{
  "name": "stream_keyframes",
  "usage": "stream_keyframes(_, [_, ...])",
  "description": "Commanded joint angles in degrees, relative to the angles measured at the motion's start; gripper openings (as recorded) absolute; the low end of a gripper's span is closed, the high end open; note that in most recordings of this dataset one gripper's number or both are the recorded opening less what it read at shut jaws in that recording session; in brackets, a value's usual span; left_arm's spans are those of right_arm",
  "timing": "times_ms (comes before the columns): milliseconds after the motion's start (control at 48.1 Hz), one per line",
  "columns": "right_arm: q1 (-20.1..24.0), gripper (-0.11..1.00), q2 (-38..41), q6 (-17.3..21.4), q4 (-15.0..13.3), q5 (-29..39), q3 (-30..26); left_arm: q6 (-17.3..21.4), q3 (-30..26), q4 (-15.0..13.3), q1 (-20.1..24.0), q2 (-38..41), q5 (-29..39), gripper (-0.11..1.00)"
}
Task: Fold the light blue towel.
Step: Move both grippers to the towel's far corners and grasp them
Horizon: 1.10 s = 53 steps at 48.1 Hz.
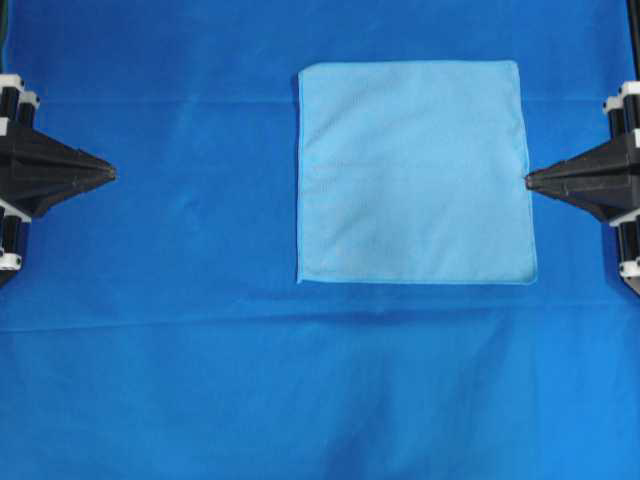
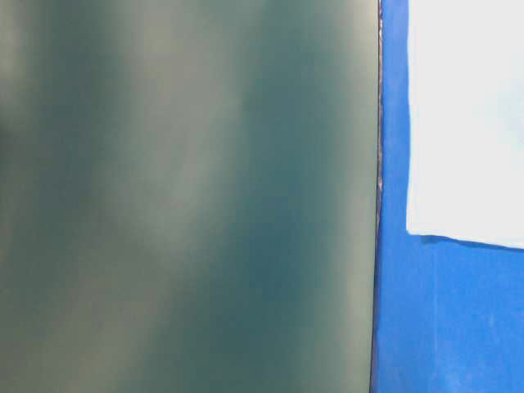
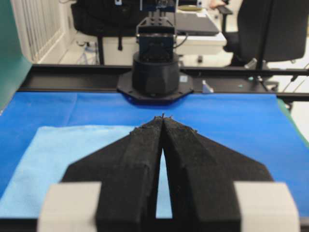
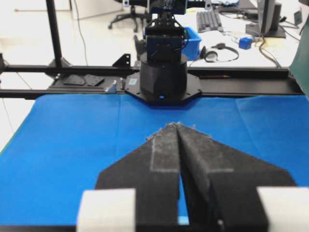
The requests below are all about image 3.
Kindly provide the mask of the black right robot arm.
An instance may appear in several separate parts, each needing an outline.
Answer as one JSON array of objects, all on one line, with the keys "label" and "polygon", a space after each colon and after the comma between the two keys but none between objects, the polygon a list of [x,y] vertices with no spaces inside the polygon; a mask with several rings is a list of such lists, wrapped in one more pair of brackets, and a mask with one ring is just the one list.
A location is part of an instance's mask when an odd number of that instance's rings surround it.
[{"label": "black right robot arm", "polygon": [[146,95],[167,95],[178,88],[175,26],[163,10],[149,12],[137,25],[139,51],[133,56],[132,85]]}]

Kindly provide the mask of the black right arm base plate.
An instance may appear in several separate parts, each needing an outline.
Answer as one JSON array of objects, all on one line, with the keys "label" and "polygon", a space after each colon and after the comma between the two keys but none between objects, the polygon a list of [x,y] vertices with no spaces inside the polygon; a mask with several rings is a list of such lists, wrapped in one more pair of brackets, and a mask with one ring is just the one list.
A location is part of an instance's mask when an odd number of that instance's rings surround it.
[{"label": "black right arm base plate", "polygon": [[117,91],[138,102],[172,102],[194,91],[192,77],[134,77],[133,72],[119,76]]}]

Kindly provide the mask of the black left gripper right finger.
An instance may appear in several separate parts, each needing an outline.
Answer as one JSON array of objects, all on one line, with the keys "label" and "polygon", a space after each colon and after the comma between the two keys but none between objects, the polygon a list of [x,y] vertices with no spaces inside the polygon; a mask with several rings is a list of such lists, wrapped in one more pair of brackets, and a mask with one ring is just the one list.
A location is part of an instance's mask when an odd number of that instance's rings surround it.
[{"label": "black left gripper right finger", "polygon": [[164,118],[163,149],[173,218],[183,232],[238,232],[235,181],[272,181],[266,166]]}]

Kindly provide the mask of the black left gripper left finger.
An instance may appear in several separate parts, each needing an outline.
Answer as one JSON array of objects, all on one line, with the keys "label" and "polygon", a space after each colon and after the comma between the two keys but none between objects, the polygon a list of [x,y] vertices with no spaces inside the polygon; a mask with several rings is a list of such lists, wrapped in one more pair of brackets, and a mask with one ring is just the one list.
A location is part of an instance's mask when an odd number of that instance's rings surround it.
[{"label": "black left gripper left finger", "polygon": [[162,118],[70,164],[62,182],[101,182],[99,232],[142,232],[155,219]]}]

